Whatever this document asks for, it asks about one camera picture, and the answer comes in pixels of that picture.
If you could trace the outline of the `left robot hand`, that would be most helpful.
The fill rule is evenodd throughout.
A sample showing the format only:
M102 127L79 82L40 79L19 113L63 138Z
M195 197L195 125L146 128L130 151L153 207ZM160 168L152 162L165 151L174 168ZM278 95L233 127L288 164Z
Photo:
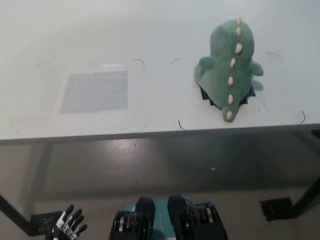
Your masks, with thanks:
M84 215L80 208L73 213L74 205L71 204L54 224L52 230L46 235L46 240L77 240L82 232L87 229L87 224L82 224Z

